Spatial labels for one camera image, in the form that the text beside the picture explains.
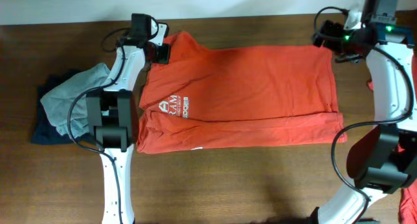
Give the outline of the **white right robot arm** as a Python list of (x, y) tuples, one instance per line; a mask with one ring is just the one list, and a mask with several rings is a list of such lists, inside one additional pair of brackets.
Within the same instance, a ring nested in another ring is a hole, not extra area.
[(376, 201), (416, 180), (416, 97), (412, 76), (414, 38), (410, 29), (389, 23), (360, 22), (344, 27), (326, 20), (315, 28), (315, 46), (347, 60), (365, 59), (373, 82), (375, 118), (344, 127), (372, 126), (347, 156), (348, 177), (338, 192), (311, 213), (309, 223), (360, 223)]

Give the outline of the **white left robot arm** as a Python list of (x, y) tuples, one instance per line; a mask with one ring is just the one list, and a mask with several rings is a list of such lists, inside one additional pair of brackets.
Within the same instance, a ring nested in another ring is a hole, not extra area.
[(170, 46), (119, 46), (103, 87), (87, 94), (89, 133), (99, 148), (104, 172), (103, 223), (134, 223), (130, 171), (137, 140), (138, 113), (134, 88), (138, 75), (152, 64), (167, 64)]

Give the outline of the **orange printed t-shirt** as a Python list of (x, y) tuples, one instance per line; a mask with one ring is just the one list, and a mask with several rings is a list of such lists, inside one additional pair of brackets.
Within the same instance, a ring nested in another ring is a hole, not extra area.
[(343, 128), (327, 49), (165, 41), (170, 60), (151, 67), (139, 103), (139, 152), (331, 143)]

